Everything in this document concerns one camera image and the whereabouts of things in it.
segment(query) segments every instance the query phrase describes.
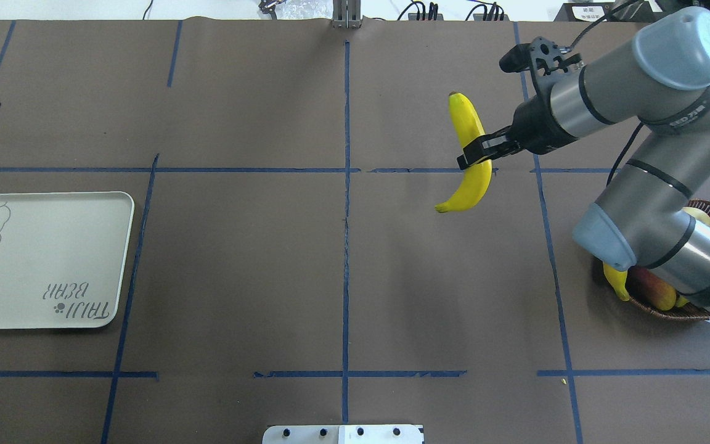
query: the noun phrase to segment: white tray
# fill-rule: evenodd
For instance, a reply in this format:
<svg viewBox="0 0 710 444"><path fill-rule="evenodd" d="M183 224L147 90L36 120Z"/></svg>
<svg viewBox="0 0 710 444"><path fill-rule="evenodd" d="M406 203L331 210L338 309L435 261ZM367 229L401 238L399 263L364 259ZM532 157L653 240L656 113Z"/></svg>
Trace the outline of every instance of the white tray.
<svg viewBox="0 0 710 444"><path fill-rule="evenodd" d="M110 323L132 223L120 191L0 194L0 329Z"/></svg>

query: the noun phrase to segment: banana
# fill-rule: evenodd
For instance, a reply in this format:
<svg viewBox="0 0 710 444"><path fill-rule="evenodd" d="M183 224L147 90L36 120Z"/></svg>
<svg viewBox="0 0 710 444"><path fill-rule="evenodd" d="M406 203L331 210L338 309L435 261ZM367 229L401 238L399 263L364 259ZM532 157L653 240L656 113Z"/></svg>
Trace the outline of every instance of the banana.
<svg viewBox="0 0 710 444"><path fill-rule="evenodd" d="M682 306L685 306L685 305L687 305L688 303L690 303L690 301L688 301L687 298L685 298L684 296L679 295L679 298L677 298L677 300L675 300L675 307L676 307L676 308L681 308Z"/></svg>
<svg viewBox="0 0 710 444"><path fill-rule="evenodd" d="M612 289L615 290L615 294L622 301L629 300L629 292L626 290L626 276L628 272L618 271L606 263L602 262L602 268L604 270L604 278L610 283Z"/></svg>
<svg viewBox="0 0 710 444"><path fill-rule="evenodd" d="M486 134L470 100L461 92L448 95L448 111L454 124L459 144L464 149L478 136ZM462 183L450 199L435 205L437 213L470 210L484 197L492 178L492 161L486 160L465 170Z"/></svg>
<svg viewBox="0 0 710 444"><path fill-rule="evenodd" d="M684 213L689 214L710 228L710 217L705 213L705 211L691 206L685 206L682 210L684 210Z"/></svg>

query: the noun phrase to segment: black cable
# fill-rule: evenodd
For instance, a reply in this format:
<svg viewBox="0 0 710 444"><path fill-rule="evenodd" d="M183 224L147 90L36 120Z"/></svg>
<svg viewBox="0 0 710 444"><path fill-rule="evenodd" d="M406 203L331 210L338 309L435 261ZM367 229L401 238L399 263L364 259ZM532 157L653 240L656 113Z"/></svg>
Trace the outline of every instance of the black cable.
<svg viewBox="0 0 710 444"><path fill-rule="evenodd" d="M612 182L612 176L615 175L615 170L618 169L618 165L621 163L621 160L623 160L623 156L626 155L627 151L629 151L629 147L632 146L632 144L634 143L634 139L637 138L637 134L639 134L642 127L642 123L637 124L637 128L634 129L634 132L629 138L629 141L626 143L626 146L624 146L623 150L621 150L621 153L618 155L618 159L615 159L615 163L612 165L612 169L610 170L610 175L606 177L607 185L610 185L610 182Z"/></svg>
<svg viewBox="0 0 710 444"><path fill-rule="evenodd" d="M577 43L580 43L580 40L582 40L582 38L586 36L586 33L588 33L588 31L590 31L591 29L594 29L596 25L599 25L599 23L604 22L604 20L608 19L608 17L612 17L612 14L615 14L615 12L620 11L623 8L628 8L629 6L634 5L635 3L640 1L641 0L629 0L629 2L626 2L615 9L611 9L607 14L604 14L602 17L599 17L598 20L596 20L594 23L590 23L587 28L583 29L582 33L580 33L580 35L577 36L576 39L574 39L574 42L572 42L569 47L571 49L574 49L574 47L577 46Z"/></svg>
<svg viewBox="0 0 710 444"><path fill-rule="evenodd" d="M479 8L479 6L482 6L484 8L484 17L487 17L487 6L484 3L479 3L478 5L473 6L473 8L470 9L470 12L467 14L467 17L465 17L465 22L467 22L467 20L470 20L470 16L473 15L473 12L475 12L476 9Z"/></svg>
<svg viewBox="0 0 710 444"><path fill-rule="evenodd" d="M491 22L493 17L495 17L496 19L498 18L498 4L497 3L492 3L492 8L489 8L489 14L484 16L483 20L489 20Z"/></svg>
<svg viewBox="0 0 710 444"><path fill-rule="evenodd" d="M404 16L405 12L407 12L407 10L412 7L412 5L415 5L416 10L418 11L418 17L416 18L416 20L420 20L420 17L422 15L426 17L426 5L423 2L410 2L409 5L407 5L407 7L405 8L405 10L402 11L401 14L399 14L399 18L396 19L397 22L398 20L402 20L402 17ZM420 12L420 8L418 7L418 5L420 5L420 8L423 8L423 14Z"/></svg>
<svg viewBox="0 0 710 444"><path fill-rule="evenodd" d="M144 9L144 15L141 16L141 20L147 20L147 12L149 12L150 9L152 9L152 3L155 2L155 0L150 0L149 6L147 6L146 9Z"/></svg>
<svg viewBox="0 0 710 444"><path fill-rule="evenodd" d="M470 20L470 16L473 15L473 12L475 12L476 8L479 8L479 6L482 6L484 8L484 17L481 18L482 22L487 22L487 18L489 18L490 22L491 20L493 20L493 18L495 22L498 22L498 20L503 20L505 17L504 9L501 5L498 5L497 2L481 2L481 0L470 0L470 2L475 2L478 4L476 6L473 6L472 9L470 9L470 12L468 12L467 17L465 17L465 22L467 22L467 20Z"/></svg>

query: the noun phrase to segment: fruit basket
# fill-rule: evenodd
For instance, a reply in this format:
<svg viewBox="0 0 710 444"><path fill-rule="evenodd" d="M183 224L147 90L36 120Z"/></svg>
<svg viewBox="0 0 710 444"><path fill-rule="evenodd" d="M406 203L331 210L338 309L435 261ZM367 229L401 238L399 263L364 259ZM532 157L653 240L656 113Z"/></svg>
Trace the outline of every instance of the fruit basket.
<svg viewBox="0 0 710 444"><path fill-rule="evenodd" d="M699 210L704 211L710 217L710 202L708 202L708 200L692 199L687 206L699 208ZM594 258L594 278L598 279L601 284L609 287L609 284L606 283L606 279L602 273L601 261L596 258ZM692 303L662 311L648 303L643 298L635 298L631 295L631 292L629 292L629 300L627 302L633 306L636 306L640 310L643 310L649 315L668 321L710 321L710 311L702 307L695 306Z"/></svg>

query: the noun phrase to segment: white plate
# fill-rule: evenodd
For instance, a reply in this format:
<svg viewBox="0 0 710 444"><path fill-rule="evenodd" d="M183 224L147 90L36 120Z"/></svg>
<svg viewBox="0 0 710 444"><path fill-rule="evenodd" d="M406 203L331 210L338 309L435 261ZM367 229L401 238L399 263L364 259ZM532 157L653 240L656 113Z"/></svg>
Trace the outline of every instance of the white plate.
<svg viewBox="0 0 710 444"><path fill-rule="evenodd" d="M110 323L133 206L120 191L0 194L0 329Z"/></svg>

